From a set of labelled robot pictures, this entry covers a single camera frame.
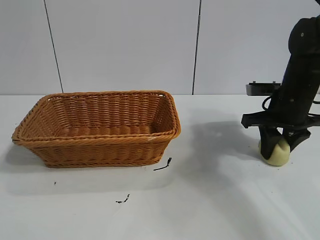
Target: white wall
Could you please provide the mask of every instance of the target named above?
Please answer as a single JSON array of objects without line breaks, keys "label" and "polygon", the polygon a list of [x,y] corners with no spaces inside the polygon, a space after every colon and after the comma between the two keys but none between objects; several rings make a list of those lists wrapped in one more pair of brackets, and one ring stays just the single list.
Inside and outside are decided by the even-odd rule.
[{"label": "white wall", "polygon": [[199,0],[46,0],[65,92],[191,94]]},{"label": "white wall", "polygon": [[61,92],[43,0],[0,1],[0,94]]},{"label": "white wall", "polygon": [[[200,0],[46,0],[65,92],[191,94]],[[202,0],[195,94],[281,82],[314,0]],[[0,94],[61,92],[43,0],[0,1]]]},{"label": "white wall", "polygon": [[314,0],[202,0],[195,94],[244,94],[252,81],[281,82],[288,39]]}]

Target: wicker basket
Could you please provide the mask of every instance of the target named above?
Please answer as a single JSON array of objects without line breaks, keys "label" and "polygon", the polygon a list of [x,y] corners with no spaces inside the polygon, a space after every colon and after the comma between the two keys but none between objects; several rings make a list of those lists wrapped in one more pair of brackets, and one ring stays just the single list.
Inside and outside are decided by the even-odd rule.
[{"label": "wicker basket", "polygon": [[12,141],[50,168],[143,166],[157,163],[180,131],[164,91],[58,93],[38,101]]}]

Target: yellow sponge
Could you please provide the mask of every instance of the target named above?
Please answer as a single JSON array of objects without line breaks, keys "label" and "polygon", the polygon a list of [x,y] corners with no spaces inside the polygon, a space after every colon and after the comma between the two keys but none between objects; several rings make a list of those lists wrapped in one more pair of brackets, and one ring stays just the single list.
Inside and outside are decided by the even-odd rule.
[{"label": "yellow sponge", "polygon": [[[261,152],[261,141],[259,142],[259,152]],[[275,145],[271,157],[263,160],[272,166],[283,166],[289,161],[290,145],[282,138],[277,145]]]}]

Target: small black twig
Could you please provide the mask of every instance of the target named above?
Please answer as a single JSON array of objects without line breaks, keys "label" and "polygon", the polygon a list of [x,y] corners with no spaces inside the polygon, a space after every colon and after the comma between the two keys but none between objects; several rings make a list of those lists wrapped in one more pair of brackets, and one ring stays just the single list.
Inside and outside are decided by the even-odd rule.
[{"label": "small black twig", "polygon": [[166,163],[166,166],[163,166],[163,167],[160,167],[160,168],[157,168],[157,169],[153,169],[153,171],[158,171],[158,170],[165,169],[165,168],[169,167],[171,159],[172,159],[172,157],[169,157],[168,162]]},{"label": "small black twig", "polygon": [[115,201],[117,204],[122,204],[125,203],[126,201],[128,201],[130,194],[128,194],[128,196],[126,196],[126,199],[124,201]]}]

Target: basket rim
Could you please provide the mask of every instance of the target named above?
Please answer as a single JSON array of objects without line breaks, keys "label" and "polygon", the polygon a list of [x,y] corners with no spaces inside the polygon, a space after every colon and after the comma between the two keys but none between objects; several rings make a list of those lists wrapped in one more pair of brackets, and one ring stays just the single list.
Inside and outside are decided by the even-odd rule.
[{"label": "basket rim", "polygon": [[[110,96],[110,95],[140,95],[140,94],[158,94],[168,98],[170,109],[173,113],[173,129],[165,132],[155,132],[150,134],[119,134],[119,135],[78,135],[78,136],[47,136],[47,137],[23,137],[22,132],[25,126],[33,119],[33,115],[41,110],[42,105],[51,98],[69,98],[83,96]],[[15,128],[12,134],[12,141],[22,146],[74,146],[74,145],[100,145],[116,144],[126,142],[143,143],[143,142],[165,142],[176,138],[181,132],[179,116],[176,110],[175,102],[172,95],[162,90],[133,90],[133,91],[98,91],[98,92],[68,92],[54,93],[43,96],[33,106],[33,108],[24,117],[21,123]]]}]

